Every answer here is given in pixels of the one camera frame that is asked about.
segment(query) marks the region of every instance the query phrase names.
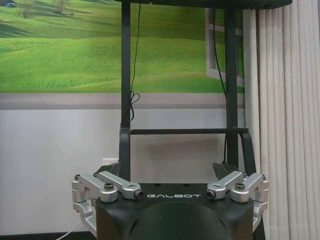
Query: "horizontal crossbar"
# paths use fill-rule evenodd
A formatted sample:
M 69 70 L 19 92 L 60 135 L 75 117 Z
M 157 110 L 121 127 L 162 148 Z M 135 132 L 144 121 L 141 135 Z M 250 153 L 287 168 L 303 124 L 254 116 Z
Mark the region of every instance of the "horizontal crossbar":
M 247 128 L 204 128 L 204 129 L 132 129 L 131 135 L 171 135 L 171 134 L 226 134 L 248 133 Z

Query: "wire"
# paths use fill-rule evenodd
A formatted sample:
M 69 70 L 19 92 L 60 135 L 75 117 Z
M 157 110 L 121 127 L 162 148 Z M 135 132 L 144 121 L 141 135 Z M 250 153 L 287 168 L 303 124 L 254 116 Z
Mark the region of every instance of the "wire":
M 217 42 L 216 42 L 216 9 L 213 9 L 213 46 L 214 46 L 214 57 L 215 57 L 215 64 L 216 68 L 219 72 L 220 82 L 222 85 L 224 97 L 227 99 L 227 91 L 224 84 L 224 81 L 222 80 L 222 74 L 220 70 L 219 60 L 218 60 L 218 54 L 217 54 Z M 224 148 L 223 148 L 223 161 L 222 164 L 227 165 L 227 134 L 225 134 L 224 137 Z
M 215 56 L 215 63 L 216 63 L 216 68 L 218 69 L 219 72 L 219 77 L 220 77 L 220 82 L 222 85 L 223 93 L 225 98 L 227 98 L 227 91 L 225 88 L 224 81 L 222 80 L 222 74 L 220 70 L 220 65 L 218 61 L 218 54 L 217 54 L 217 42 L 216 42 L 216 9 L 213 9 L 213 46 L 214 46 L 214 56 Z
M 73 230 L 75 230 L 76 229 L 76 227 L 78 227 L 80 224 L 82 224 L 82 222 L 80 221 L 80 222 L 78 222 L 73 228 L 71 228 L 71 230 L 70 231 L 68 231 L 65 235 L 63 235 L 63 236 L 61 236 L 61 237 L 59 237 L 59 238 L 57 238 L 56 240 L 61 240 L 61 239 L 63 239 L 63 238 L 65 238 L 66 236 L 68 236 Z
M 135 118 L 134 104 L 138 102 L 140 99 L 140 93 L 133 91 L 135 78 L 136 78 L 136 63 L 137 63 L 138 44 L 139 44 L 139 36 L 140 36 L 140 15 L 141 15 L 141 3 L 139 4 L 139 12 L 138 12 L 138 26 L 137 26 L 137 36 L 136 36 L 135 54 L 134 54 L 134 62 L 133 62 L 133 77 L 132 77 L 131 87 L 129 92 L 129 95 L 130 95 L 129 104 L 126 106 L 124 116 L 121 119 L 120 130 L 122 128 L 122 124 L 125 120 L 125 117 L 127 116 L 128 110 L 130 110 L 130 112 L 132 113 L 129 121 L 131 122 Z

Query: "black panel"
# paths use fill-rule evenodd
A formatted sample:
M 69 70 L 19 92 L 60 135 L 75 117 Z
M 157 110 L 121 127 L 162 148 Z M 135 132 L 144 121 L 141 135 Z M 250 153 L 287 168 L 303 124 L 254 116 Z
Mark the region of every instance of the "black panel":
M 96 201 L 97 240 L 251 240 L 253 202 L 209 200 L 207 184 L 141 183 L 144 197 Z
M 244 10 L 276 9 L 291 4 L 292 0 L 130 0 L 130 2 L 136 4 Z

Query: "green field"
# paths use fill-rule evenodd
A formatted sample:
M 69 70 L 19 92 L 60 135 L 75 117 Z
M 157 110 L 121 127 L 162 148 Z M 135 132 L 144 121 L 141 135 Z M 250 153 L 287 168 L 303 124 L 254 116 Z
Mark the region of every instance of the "green field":
M 53 13 L 50 0 L 37 0 L 28 18 L 21 15 L 20 1 L 17 5 L 0 7 L 0 92 L 120 92 L 119 2 L 71 0 L 60 16 Z M 138 6 L 132 4 L 132 58 L 137 13 Z M 205 74 L 203 9 L 143 5 L 140 21 L 136 91 L 222 92 L 220 81 Z M 221 13 L 217 21 L 222 23 Z M 224 70 L 221 33 L 217 34 L 217 52 Z M 242 70 L 242 57 L 239 62 Z

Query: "white power cord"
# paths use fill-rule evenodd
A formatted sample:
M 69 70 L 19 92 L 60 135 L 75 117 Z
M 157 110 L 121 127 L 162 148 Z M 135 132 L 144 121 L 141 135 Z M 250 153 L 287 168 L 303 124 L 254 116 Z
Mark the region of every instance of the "white power cord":
M 82 222 L 78 222 L 73 228 L 71 228 L 70 231 L 68 231 L 65 235 L 57 238 L 56 240 L 61 240 L 61 239 L 65 238 L 65 237 L 68 236 L 73 230 L 75 230 L 75 228 L 78 227 L 80 224 L 82 224 Z

